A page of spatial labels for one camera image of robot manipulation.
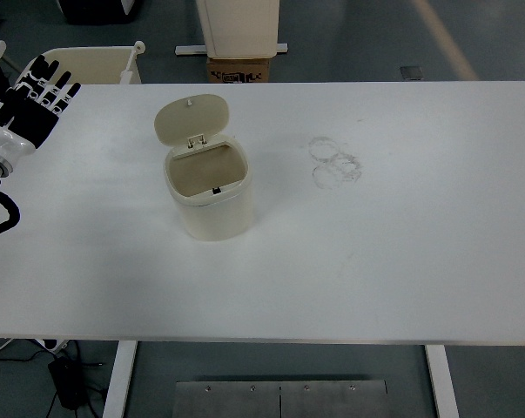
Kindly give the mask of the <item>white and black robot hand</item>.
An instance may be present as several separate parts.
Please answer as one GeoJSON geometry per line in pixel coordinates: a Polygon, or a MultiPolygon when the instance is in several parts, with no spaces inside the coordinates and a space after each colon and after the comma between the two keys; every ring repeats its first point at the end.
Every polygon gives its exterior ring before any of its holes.
{"type": "Polygon", "coordinates": [[[38,56],[0,99],[0,164],[13,167],[39,148],[80,90],[68,71],[50,83],[58,67],[57,60],[38,56]]]}

